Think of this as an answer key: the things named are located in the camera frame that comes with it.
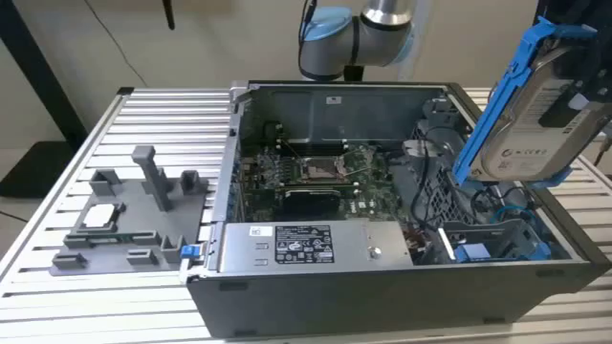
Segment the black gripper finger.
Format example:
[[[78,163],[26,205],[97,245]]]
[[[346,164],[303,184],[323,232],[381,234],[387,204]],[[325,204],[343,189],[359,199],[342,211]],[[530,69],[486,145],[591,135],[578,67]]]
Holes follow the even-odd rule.
[[[586,106],[589,100],[581,93],[563,93],[538,119],[542,127],[565,127]]]

